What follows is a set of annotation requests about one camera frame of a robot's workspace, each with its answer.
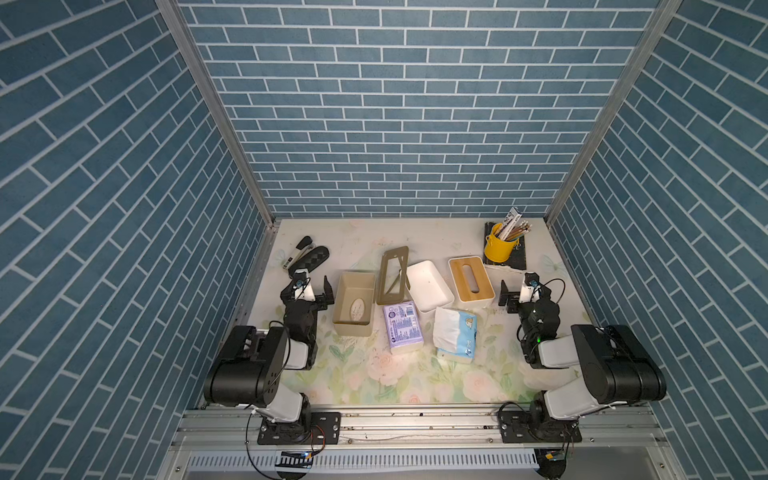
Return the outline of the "beige tissue box base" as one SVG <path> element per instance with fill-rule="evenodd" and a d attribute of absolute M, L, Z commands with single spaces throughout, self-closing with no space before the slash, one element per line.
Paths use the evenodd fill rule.
<path fill-rule="evenodd" d="M 341 273 L 332 323 L 340 336 L 368 337 L 373 332 L 376 277 L 372 272 Z"/>

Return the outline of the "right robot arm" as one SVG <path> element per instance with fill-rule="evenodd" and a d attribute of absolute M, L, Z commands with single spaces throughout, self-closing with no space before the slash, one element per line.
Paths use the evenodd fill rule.
<path fill-rule="evenodd" d="M 527 272 L 517 291 L 502 283 L 498 305 L 519 316 L 516 339 L 530 367 L 581 371 L 561 387 L 538 392 L 526 408 L 502 404 L 496 416 L 503 442 L 569 446 L 582 441 L 581 418 L 666 396 L 664 374 L 629 327 L 575 324 L 559 335 L 560 305 L 537 273 Z"/>

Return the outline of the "beige tissue box lid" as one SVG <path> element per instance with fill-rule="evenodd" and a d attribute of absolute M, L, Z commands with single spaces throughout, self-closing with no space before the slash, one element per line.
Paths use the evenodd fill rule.
<path fill-rule="evenodd" d="M 407 246 L 390 249 L 383 254 L 376 290 L 376 302 L 379 305 L 393 305 L 405 300 L 409 287 L 408 259 Z"/>

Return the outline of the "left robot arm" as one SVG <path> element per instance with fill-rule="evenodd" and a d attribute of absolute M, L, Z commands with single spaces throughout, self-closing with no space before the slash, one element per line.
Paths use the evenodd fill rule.
<path fill-rule="evenodd" d="M 261 417 L 259 445 L 335 445 L 341 414 L 317 412 L 308 396 L 281 383 L 286 371 L 308 371 L 318 353 L 318 313 L 334 304 L 327 279 L 311 289 L 299 270 L 280 293 L 283 319 L 267 329 L 235 326 L 216 356 L 203 388 L 209 404 L 251 408 Z"/>

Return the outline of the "purple tissue paper pack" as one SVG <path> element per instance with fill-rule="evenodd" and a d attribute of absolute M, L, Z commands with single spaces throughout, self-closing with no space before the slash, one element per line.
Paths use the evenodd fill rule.
<path fill-rule="evenodd" d="M 417 308 L 412 301 L 385 305 L 382 310 L 393 355 L 410 353 L 424 345 Z"/>

